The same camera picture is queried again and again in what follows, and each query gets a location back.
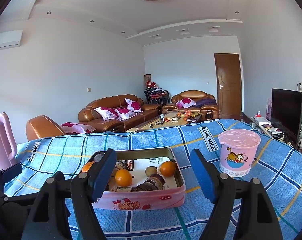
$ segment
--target orange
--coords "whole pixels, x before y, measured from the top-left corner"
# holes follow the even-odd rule
[[[160,172],[165,177],[173,176],[175,171],[175,163],[171,161],[167,161],[161,164]]]
[[[115,174],[115,181],[121,187],[128,187],[132,184],[132,176],[128,170],[121,169]]]
[[[84,166],[82,167],[82,172],[88,172],[89,168],[91,168],[93,163],[94,162],[88,162],[88,163],[84,164]]]

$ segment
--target tall vase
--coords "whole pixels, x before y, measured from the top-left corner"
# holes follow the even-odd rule
[[[151,81],[151,74],[144,75],[144,86],[147,87],[147,83]]]

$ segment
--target ceiling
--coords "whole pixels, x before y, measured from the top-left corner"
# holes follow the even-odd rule
[[[82,22],[147,45],[190,36],[236,35],[248,1],[36,0],[30,17]],[[209,32],[208,27],[217,31]],[[190,33],[181,35],[184,29]]]

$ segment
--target pink box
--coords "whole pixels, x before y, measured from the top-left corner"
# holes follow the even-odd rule
[[[251,169],[261,138],[245,129],[227,130],[218,135],[221,144],[220,169],[231,177],[242,177]]]
[[[111,210],[156,210],[183,205],[186,190],[185,181],[170,147],[116,151],[116,153],[117,160],[121,161],[168,157],[176,163],[174,179],[177,187],[142,192],[105,191],[102,197],[99,198],[96,203],[92,204],[93,207]],[[89,161],[93,160],[96,154],[94,154]]]

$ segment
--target power outlet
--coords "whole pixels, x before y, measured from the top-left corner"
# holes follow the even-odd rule
[[[299,81],[297,84],[297,90],[302,92],[302,81]]]

